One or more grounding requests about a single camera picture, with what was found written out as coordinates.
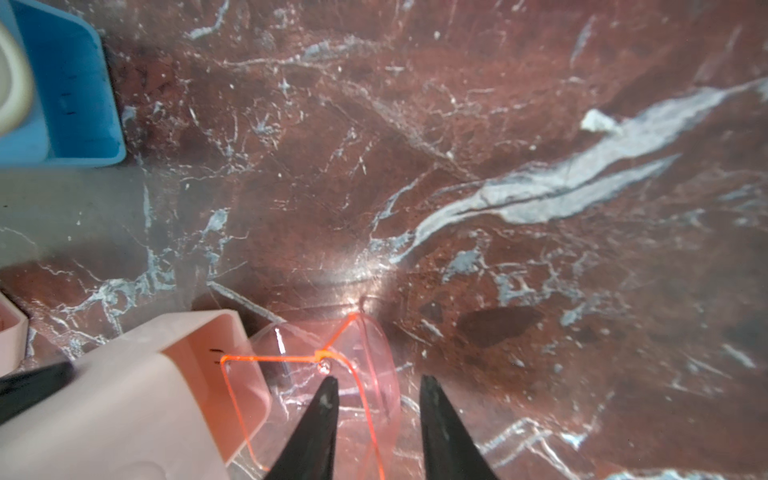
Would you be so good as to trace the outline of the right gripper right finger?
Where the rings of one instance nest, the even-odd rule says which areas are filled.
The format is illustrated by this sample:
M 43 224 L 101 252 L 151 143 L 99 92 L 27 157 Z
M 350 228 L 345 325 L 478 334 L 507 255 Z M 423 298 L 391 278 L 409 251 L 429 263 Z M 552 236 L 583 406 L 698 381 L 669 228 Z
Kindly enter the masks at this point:
M 421 378 L 419 408 L 426 479 L 498 479 L 434 376 Z

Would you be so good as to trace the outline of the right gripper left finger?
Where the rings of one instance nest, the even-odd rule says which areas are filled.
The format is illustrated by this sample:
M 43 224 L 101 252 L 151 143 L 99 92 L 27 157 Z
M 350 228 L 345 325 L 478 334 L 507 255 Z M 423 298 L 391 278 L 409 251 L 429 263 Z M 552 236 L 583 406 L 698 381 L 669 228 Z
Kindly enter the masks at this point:
M 338 380 L 328 376 L 320 383 L 266 480 L 333 478 L 339 405 Z

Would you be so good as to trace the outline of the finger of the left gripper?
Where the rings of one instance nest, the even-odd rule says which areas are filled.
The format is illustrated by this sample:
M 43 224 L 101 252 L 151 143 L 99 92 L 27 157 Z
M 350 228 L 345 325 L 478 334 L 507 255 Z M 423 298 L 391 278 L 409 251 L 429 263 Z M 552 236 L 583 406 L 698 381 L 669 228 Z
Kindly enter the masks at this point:
M 2 377 L 1 424 L 54 395 L 74 378 L 75 368 L 69 361 Z

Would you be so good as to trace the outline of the blue pencil sharpener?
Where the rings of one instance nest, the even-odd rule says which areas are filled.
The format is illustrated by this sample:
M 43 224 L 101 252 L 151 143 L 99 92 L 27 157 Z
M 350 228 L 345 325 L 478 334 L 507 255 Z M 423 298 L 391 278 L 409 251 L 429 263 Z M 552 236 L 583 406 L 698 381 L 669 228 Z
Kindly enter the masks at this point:
M 2 2 L 2 167 L 96 168 L 125 157 L 96 30 L 39 1 Z

